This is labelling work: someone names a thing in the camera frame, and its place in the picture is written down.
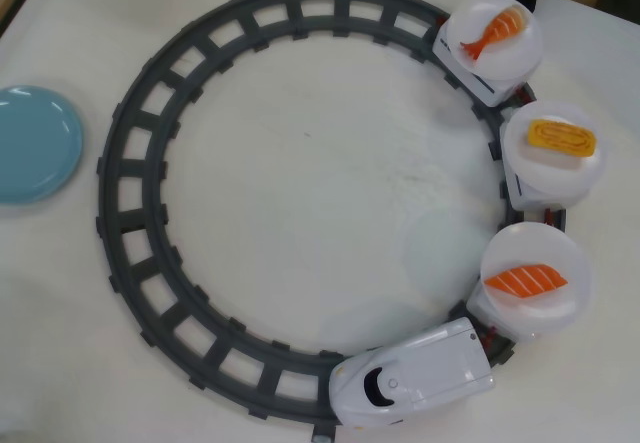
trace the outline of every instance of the blue plate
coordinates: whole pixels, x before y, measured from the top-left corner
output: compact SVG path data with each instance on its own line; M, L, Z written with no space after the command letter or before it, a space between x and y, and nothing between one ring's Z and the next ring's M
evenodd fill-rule
M71 176L82 126L71 104L34 86L0 90L0 203L29 203Z

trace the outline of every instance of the white tablecloth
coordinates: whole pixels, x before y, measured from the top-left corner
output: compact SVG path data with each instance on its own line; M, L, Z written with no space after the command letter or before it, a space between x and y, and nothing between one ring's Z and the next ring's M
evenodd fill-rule
M308 425L256 420L195 390L148 348L111 291L95 232L95 168L116 104L165 42L226 1L28 0L0 39L0 87L50 87L86 130L62 191L0 208L0 432L309 440ZM461 0L425 1L451 11ZM609 146L602 181L568 211L567 233L592 263L593 304L566 331L519 345L495 390L391 428L339 429L339 442L637 441L640 27L568 0L539 0L536 16L538 98L583 106ZM172 241L214 304L310 351L355 352L442 318L473 283L502 210L486 132L441 78L397 49L326 35L276 42L213 78L183 115L163 198ZM123 204L137 198L123 189ZM154 298L166 307L172 295ZM210 343L196 325L182 331ZM228 371L259 374L240 356ZM283 391L313 393L287 376Z

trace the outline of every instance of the white plate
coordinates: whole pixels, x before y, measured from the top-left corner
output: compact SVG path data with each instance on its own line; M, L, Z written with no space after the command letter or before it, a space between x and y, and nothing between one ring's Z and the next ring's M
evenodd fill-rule
M513 38L488 45L474 62L460 44L479 40L491 20L513 5L526 12L527 28ZM542 60L540 27L531 12L515 0L473 0L457 9L449 19L447 43L458 63L490 80L522 78Z
M531 121L550 119L587 128L597 138L596 150L588 158L536 148L527 142ZM511 117L504 133L504 150L513 171L529 186L559 198L588 191L604 171L606 150L598 125L582 110L568 103L534 101Z
M480 278L485 281L510 268L534 264L554 268L567 285L530 298L484 287L500 318L520 334L564 328L584 310L591 295L591 271L578 245L543 223L518 223L500 231L482 257Z

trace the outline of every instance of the gray plastic track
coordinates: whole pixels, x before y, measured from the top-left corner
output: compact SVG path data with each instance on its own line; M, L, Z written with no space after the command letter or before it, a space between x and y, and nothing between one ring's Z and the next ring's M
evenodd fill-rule
M101 236L112 276L109 280L116 293L120 293L138 323L142 336L151 346L157 346L190 377L198 388L211 390L246 407L258 418L275 416L315 425L316 441L332 441L335 426L339 424L329 405L329 375L344 356L321 351L318 354L291 350L289 345L267 341L246 331L234 318L226 318L209 303L207 294L194 285L181 268L178 249L165 231L168 209L162 203L160 185L166 177L167 163L163 160L167 145L180 128L178 119L189 105L202 95L204 83L216 72L223 73L233 66L233 60L247 51L261 51L274 38L290 35L293 39L306 38L309 32L333 31L336 37L361 33L372 37L381 45L395 43L410 50L411 57L420 63L428 61L443 70L444 79L453 87L461 88L471 99L476 117L491 130L493 142L489 144L494 160L500 160L497 143L499 127L504 119L501 110L518 107L533 99L525 87L499 108L488 108L470 94L460 81L431 51L438 26L448 15L420 0L333 0L334 14L305 17L301 2L304 0L234 0L187 25L176 37L144 65L142 72L119 104L113 115L105 150L98 164L100 175L99 216L97 230ZM379 21L355 18L349 15L350 3L368 2L383 8ZM273 5L285 5L288 19L259 26L253 12ZM420 38L394 26L396 17L404 13L424 21L431 28ZM244 31L242 36L222 47L209 38L216 28L237 20ZM196 48L205 59L186 78L171 70L172 65L189 49ZM151 114L142 105L152 89L162 83L174 90L162 112ZM123 152L132 128L142 128L151 133L144 160L123 158ZM118 209L118 183L121 178L142 180L142 208L130 211ZM504 184L500 188L505 200L504 225L522 221L523 215L511 207ZM556 215L557 226L564 226L564 212ZM131 264L123 244L123 234L144 231L147 234L153 256ZM141 291L141 283L161 274L178 298L163 314L157 314ZM174 330L188 317L194 317L216 340L204 357L190 351L176 336ZM219 370L229 352L238 350L264 363L257 386L238 381ZM276 394L283 371L318 377L316 401L300 401Z

